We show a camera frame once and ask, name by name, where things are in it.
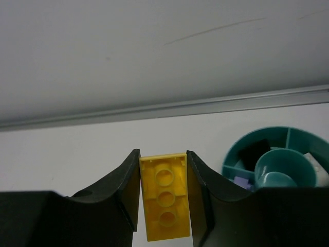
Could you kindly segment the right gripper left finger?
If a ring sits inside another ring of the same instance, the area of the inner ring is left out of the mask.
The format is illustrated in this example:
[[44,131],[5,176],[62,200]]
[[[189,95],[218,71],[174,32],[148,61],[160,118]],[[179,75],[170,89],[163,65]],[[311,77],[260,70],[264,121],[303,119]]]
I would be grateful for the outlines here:
[[131,246],[137,230],[140,151],[73,196],[1,193],[1,246]]

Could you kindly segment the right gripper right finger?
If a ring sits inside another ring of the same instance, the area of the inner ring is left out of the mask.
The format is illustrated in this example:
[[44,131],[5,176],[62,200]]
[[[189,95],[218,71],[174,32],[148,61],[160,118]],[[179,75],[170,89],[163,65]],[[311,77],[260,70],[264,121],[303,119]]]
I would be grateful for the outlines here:
[[194,246],[328,246],[328,189],[245,190],[187,152]]

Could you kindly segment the purple lego brick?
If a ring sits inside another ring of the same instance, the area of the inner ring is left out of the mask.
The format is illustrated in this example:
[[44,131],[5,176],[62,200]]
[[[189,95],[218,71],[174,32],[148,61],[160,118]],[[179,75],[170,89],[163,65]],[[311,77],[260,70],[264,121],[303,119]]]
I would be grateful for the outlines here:
[[255,191],[254,186],[254,177],[243,178],[239,176],[235,176],[233,179],[234,184],[240,186],[241,188],[248,190],[248,191]]

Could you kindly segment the black lego plate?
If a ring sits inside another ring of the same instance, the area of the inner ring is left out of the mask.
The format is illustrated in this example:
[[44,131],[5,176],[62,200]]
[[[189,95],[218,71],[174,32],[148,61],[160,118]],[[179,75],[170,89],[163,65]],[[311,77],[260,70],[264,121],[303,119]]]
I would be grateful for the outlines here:
[[270,150],[269,141],[262,139],[240,150],[238,156],[246,170],[254,171],[259,158]]

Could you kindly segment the yellow lego brick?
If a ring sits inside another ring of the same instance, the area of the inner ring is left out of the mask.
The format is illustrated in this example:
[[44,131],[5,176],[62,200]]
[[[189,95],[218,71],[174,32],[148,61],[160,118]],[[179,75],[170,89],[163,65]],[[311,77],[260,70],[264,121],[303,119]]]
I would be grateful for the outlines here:
[[190,236],[187,154],[139,158],[147,241]]

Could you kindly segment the white lego brick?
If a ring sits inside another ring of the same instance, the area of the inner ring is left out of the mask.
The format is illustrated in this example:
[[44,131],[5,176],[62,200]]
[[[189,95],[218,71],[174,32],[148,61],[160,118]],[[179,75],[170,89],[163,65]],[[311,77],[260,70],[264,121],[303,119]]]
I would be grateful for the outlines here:
[[316,186],[317,187],[328,187],[329,176],[328,172],[318,163],[318,161],[310,154],[304,154],[304,157],[311,163],[315,174],[316,174]]

